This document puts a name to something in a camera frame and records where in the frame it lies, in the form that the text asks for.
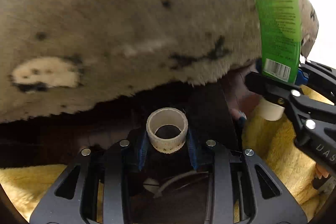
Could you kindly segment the person's right hand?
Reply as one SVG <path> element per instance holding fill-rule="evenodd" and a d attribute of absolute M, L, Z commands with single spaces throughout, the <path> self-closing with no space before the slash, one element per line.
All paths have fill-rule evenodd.
<path fill-rule="evenodd" d="M 321 178 L 328 178 L 329 177 L 329 172 L 320 164 L 316 163 L 315 164 L 315 177 L 318 179 Z"/>

